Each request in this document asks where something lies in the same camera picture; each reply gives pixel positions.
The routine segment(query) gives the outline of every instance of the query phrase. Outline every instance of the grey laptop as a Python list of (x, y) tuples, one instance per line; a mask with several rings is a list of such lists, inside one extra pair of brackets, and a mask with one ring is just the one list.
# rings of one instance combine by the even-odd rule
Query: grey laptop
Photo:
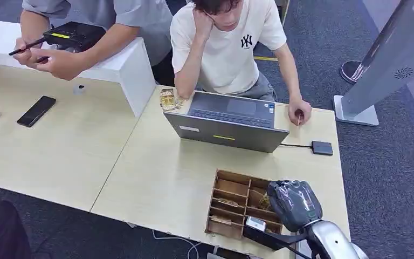
[(188, 115), (164, 112), (180, 138), (272, 153), (288, 136), (274, 128), (274, 103), (196, 92)]

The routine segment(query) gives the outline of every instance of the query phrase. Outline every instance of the wooden compartment box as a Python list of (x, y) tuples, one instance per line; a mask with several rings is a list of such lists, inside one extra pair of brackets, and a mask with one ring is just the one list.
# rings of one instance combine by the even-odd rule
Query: wooden compartment box
[(269, 182), (217, 170), (205, 232), (241, 239), (246, 217), (253, 216), (266, 222), (266, 231), (280, 234), (283, 226), (277, 214), (259, 208)]

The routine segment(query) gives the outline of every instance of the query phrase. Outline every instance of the grey shirt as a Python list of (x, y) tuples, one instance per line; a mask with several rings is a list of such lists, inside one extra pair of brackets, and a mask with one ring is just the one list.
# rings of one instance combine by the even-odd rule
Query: grey shirt
[(152, 66), (170, 52), (172, 14), (165, 0), (23, 0), (23, 9), (48, 18), (65, 18), (71, 6), (92, 24), (109, 29), (120, 23), (140, 27)]

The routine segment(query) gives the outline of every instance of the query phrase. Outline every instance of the floor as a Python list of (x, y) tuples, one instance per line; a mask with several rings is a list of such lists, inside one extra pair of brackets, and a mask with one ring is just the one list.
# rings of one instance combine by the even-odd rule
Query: floor
[[(17, 22), (20, 2), (1, 0), (0, 21)], [(168, 3), (176, 11), (184, 0)], [(285, 31), (302, 95), (314, 107), (332, 110), (333, 95), (350, 89), (339, 66), (364, 56), (393, 4), (396, 0), (291, 1)], [(69, 19), (81, 16), (71, 12)], [(255, 52), (272, 56), (262, 45)], [(288, 102), (278, 64), (257, 63), (279, 100)], [(370, 258), (414, 258), (414, 82), (376, 110), (378, 127), (337, 124), (351, 238)], [(0, 189), (0, 199), (16, 204), (31, 247), (53, 258), (184, 258), (189, 249), (182, 241), (155, 241), (148, 229), (7, 190)], [(212, 251), (200, 249), (201, 258)]]

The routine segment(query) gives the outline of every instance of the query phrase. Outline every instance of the metal stand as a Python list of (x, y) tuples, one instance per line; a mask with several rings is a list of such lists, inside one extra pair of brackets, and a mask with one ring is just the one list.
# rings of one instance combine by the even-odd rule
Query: metal stand
[(414, 0), (401, 0), (365, 58), (340, 75), (354, 86), (334, 96), (336, 120), (378, 126), (374, 105), (414, 78)]
[(361, 61), (347, 61), (342, 64), (339, 69), (340, 75), (342, 76), (345, 81), (349, 82), (350, 84), (354, 85), (358, 82), (358, 78), (354, 77), (356, 70), (361, 65)]

